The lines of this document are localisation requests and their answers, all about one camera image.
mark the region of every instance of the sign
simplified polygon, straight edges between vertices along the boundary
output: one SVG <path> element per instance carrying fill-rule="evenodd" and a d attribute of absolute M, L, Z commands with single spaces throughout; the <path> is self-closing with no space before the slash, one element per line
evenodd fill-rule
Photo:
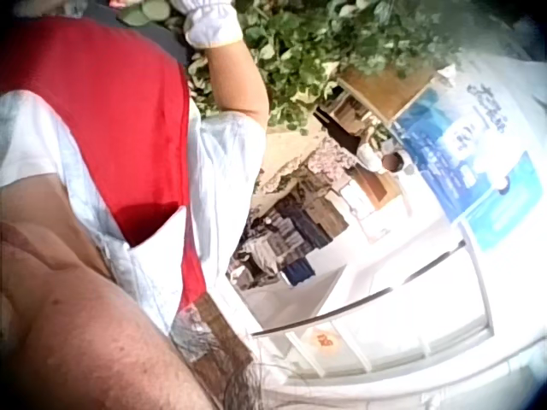
<path fill-rule="evenodd" d="M 467 220 L 488 250 L 526 217 L 543 189 L 521 138 L 526 120 L 500 85 L 483 78 L 463 74 L 454 90 L 427 90 L 398 123 L 404 148 L 449 220 Z"/>

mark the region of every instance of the green leaves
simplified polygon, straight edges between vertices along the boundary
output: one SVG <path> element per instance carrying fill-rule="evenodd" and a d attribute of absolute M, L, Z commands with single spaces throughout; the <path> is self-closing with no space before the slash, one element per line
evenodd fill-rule
<path fill-rule="evenodd" d="M 143 13 L 140 4 L 125 7 L 118 14 L 118 20 L 131 27 L 141 27 L 150 23 L 150 19 Z"/>
<path fill-rule="evenodd" d="M 122 9 L 118 20 L 131 27 L 140 27 L 151 21 L 165 21 L 170 15 L 171 5 L 166 0 L 146 0 Z"/>
<path fill-rule="evenodd" d="M 271 44 L 266 44 L 261 48 L 258 58 L 262 60 L 269 60 L 275 56 L 275 48 Z"/>
<path fill-rule="evenodd" d="M 142 3 L 142 9 L 151 21 L 164 21 L 171 14 L 171 6 L 165 0 L 147 0 Z"/>
<path fill-rule="evenodd" d="M 311 112 L 329 98 L 338 85 L 333 79 L 349 65 L 365 74 L 394 67 L 404 76 L 421 65 L 452 62 L 457 47 L 434 34 L 439 16 L 397 7 L 401 3 L 406 2 L 238 0 L 244 40 L 268 88 L 268 125 L 307 135 Z M 188 73 L 197 106 L 214 113 L 207 60 L 198 55 Z"/>

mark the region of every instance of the hand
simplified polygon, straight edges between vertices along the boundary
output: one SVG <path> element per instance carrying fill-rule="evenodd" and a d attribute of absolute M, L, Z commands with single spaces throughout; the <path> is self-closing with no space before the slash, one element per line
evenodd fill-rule
<path fill-rule="evenodd" d="M 171 0 L 186 15 L 186 41 L 196 49 L 212 49 L 243 39 L 238 13 L 230 0 Z"/>

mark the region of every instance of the red vest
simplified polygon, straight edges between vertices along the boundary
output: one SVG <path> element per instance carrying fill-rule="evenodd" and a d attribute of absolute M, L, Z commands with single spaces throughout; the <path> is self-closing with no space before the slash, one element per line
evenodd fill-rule
<path fill-rule="evenodd" d="M 190 215 L 189 92 L 172 57 L 135 32 L 59 17 L 21 23 L 0 52 L 0 93 L 32 91 L 61 116 L 130 245 L 180 206 Z M 187 221 L 181 307 L 205 292 Z"/>

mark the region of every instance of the white shirt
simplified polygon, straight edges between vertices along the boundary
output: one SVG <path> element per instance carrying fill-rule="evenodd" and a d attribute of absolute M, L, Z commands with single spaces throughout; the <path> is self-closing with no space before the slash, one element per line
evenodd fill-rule
<path fill-rule="evenodd" d="M 265 131 L 251 118 L 223 113 L 202 120 L 191 101 L 191 211 L 208 287 L 225 274 L 236 249 L 265 148 Z M 99 195 L 74 137 L 55 110 L 30 91 L 0 96 L 0 187 L 46 173 L 56 173 L 67 187 L 74 214 L 101 250 L 118 284 L 168 333 L 182 293 L 185 208 L 131 249 Z"/>
<path fill-rule="evenodd" d="M 356 157 L 364 168 L 371 173 L 385 173 L 385 169 L 382 166 L 382 160 L 378 154 L 374 152 L 370 143 L 361 141 L 359 143 L 359 148 L 357 148 Z"/>

